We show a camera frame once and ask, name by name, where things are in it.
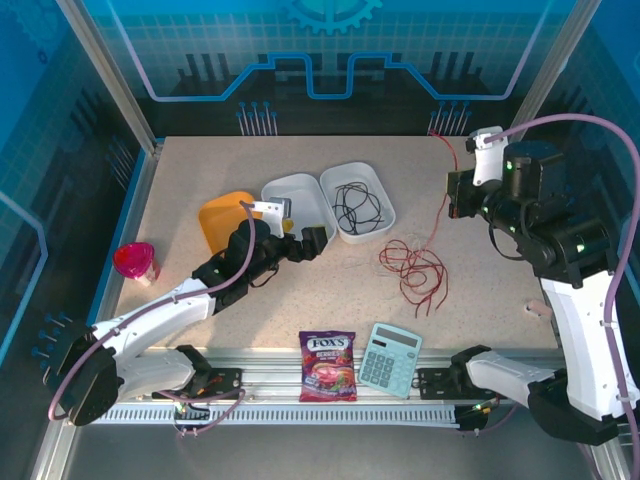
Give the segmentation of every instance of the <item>fox's candy bag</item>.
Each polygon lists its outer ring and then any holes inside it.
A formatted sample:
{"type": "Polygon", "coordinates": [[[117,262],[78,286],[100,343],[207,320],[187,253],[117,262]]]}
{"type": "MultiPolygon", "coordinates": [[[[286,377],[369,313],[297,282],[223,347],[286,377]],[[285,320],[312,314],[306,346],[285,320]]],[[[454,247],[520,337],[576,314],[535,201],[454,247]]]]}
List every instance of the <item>fox's candy bag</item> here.
{"type": "Polygon", "coordinates": [[[354,402],[354,332],[300,332],[302,349],[301,402],[354,402]]]}

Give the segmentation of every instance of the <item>calculator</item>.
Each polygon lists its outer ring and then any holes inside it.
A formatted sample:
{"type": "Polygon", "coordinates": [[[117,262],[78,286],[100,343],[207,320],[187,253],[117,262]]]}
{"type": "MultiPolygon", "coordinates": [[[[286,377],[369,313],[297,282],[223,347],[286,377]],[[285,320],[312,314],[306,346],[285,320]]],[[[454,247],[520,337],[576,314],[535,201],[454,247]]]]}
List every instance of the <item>calculator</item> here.
{"type": "Polygon", "coordinates": [[[393,325],[376,323],[358,374],[360,383],[407,398],[422,338],[393,325]]]}

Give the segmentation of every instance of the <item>table surface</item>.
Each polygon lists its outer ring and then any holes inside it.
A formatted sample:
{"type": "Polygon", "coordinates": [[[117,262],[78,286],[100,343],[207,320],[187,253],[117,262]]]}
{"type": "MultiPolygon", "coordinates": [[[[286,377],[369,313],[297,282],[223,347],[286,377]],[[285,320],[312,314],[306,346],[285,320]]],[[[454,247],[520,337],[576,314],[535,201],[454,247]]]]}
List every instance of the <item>table surface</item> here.
{"type": "MultiPolygon", "coordinates": [[[[449,139],[461,168],[473,167],[464,139],[449,139]]],[[[426,238],[442,202],[453,160],[434,137],[169,137],[153,180],[139,241],[151,242],[162,265],[144,288],[126,280],[117,315],[181,283],[211,256],[198,222],[200,207],[235,190],[259,198],[270,180],[305,172],[319,178],[329,167],[364,161],[378,174],[397,220],[385,239],[426,238]]],[[[498,232],[507,254],[514,244],[498,232]]],[[[401,296],[397,278],[375,274],[371,259],[383,240],[348,245],[339,237],[312,262],[283,261],[269,285],[222,313],[167,337],[160,346],[297,348],[300,330],[356,332],[364,348],[375,322],[411,330],[423,348],[556,348],[549,319],[524,312],[542,298],[525,262],[504,260],[480,218],[450,220],[446,208],[432,249],[449,272],[449,295],[425,316],[401,296]]]]}

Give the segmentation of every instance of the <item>red wire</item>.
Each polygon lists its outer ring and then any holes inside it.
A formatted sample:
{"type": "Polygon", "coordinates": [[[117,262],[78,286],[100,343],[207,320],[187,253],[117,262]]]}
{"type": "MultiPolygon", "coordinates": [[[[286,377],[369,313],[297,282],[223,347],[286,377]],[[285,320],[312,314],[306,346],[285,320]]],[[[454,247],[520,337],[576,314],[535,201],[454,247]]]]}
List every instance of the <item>red wire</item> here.
{"type": "MultiPolygon", "coordinates": [[[[458,156],[449,141],[438,135],[436,132],[429,132],[434,137],[442,140],[453,155],[453,165],[458,170],[458,156]]],[[[436,214],[433,230],[423,248],[410,249],[402,240],[390,240],[378,255],[378,260],[384,268],[390,272],[398,274],[400,277],[400,293],[411,305],[416,307],[415,317],[418,318],[418,311],[422,305],[426,305],[427,316],[431,311],[431,305],[435,294],[444,284],[444,296],[436,305],[436,310],[440,308],[449,295],[449,272],[442,263],[442,260],[431,250],[429,245],[436,236],[440,215],[447,203],[447,194],[442,197],[442,203],[436,214]]]]}

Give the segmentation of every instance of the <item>pink plastic cup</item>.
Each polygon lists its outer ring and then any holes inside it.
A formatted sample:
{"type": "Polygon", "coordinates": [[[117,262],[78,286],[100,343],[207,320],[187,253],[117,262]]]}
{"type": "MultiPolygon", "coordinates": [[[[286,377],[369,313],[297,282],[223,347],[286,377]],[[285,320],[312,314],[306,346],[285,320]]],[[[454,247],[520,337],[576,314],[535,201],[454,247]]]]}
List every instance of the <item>pink plastic cup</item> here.
{"type": "Polygon", "coordinates": [[[113,266],[123,277],[133,278],[148,287],[160,275],[160,265],[154,254],[155,249],[150,243],[127,243],[113,254],[113,266]]]}

